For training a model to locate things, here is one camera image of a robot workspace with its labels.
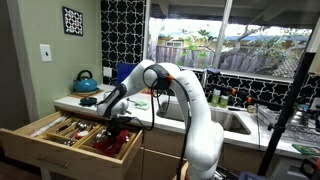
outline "framed picture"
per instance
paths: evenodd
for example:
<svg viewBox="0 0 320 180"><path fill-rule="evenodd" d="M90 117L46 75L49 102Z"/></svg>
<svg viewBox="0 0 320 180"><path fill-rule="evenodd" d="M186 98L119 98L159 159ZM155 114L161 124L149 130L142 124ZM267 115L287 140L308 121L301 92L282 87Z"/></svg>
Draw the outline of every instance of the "framed picture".
<svg viewBox="0 0 320 180"><path fill-rule="evenodd" d="M62 7L62 14L64 33L83 36L83 14L64 6Z"/></svg>

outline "faucet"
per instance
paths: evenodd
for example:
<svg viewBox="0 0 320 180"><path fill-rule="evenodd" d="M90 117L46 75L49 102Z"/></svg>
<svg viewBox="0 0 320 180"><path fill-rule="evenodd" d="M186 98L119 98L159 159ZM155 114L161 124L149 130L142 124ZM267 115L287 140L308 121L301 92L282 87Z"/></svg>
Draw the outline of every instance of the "faucet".
<svg viewBox="0 0 320 180"><path fill-rule="evenodd" d="M214 69L214 68L207 68L207 69L204 69L203 70L203 73L202 73L202 78L201 78L201 86L202 88L206 88L206 85L207 85L207 82L208 82L208 73L211 73L213 76L217 76L217 75L220 75L220 71L218 71L217 69Z"/></svg>

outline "drawer handle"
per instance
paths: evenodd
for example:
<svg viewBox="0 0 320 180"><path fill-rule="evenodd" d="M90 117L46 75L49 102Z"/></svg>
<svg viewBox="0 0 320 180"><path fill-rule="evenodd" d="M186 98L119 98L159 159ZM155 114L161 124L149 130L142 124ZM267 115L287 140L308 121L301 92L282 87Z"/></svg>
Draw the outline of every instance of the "drawer handle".
<svg viewBox="0 0 320 180"><path fill-rule="evenodd" d="M55 164L55 165L57 165L59 167L65 168L65 169L67 169L67 167L69 166L69 163L63 163L61 161L59 162L57 160L53 160L53 159L47 158L45 156L41 156L40 158L37 158L37 159L40 160L40 161L45 161L45 162L49 162L49 163Z"/></svg>

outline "green wall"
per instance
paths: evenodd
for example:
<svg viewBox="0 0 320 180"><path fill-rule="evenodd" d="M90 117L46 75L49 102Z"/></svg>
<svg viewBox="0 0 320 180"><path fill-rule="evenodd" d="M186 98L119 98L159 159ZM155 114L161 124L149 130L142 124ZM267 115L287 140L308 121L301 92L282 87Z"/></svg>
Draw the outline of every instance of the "green wall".
<svg viewBox="0 0 320 180"><path fill-rule="evenodd" d="M38 118L42 118L55 111L54 100L71 92L79 71L90 70L102 83L100 0L18 2ZM62 6L83 13L83 37L64 34ZM52 62L41 61L40 44L51 46Z"/></svg>

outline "black and white pattern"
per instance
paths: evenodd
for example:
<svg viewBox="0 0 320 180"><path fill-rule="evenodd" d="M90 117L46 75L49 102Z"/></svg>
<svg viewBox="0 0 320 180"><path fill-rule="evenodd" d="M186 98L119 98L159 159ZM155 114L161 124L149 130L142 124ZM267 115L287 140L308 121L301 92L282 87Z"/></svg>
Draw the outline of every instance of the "black and white pattern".
<svg viewBox="0 0 320 180"><path fill-rule="evenodd" d="M202 74L196 73L196 75L200 80ZM247 92L250 96L260 100L283 105L288 97L291 87L291 83L242 76L231 76L226 74L220 75L217 78L212 78L209 75L208 79L211 79L205 89L205 94L208 98L212 91L212 89L210 89L211 84L217 84ZM313 73L308 74L298 97L305 99L308 103L312 103L315 97L320 97L319 85L320 78L315 76ZM229 95L229 105L246 107L248 104L246 102L246 97L244 96Z"/></svg>
<svg viewBox="0 0 320 180"><path fill-rule="evenodd" d="M115 85L117 64L138 64L143 57L145 0L101 0L102 65L112 68L103 83Z"/></svg>
<svg viewBox="0 0 320 180"><path fill-rule="evenodd" d="M83 36L83 15L73 9L62 7L65 34Z"/></svg>

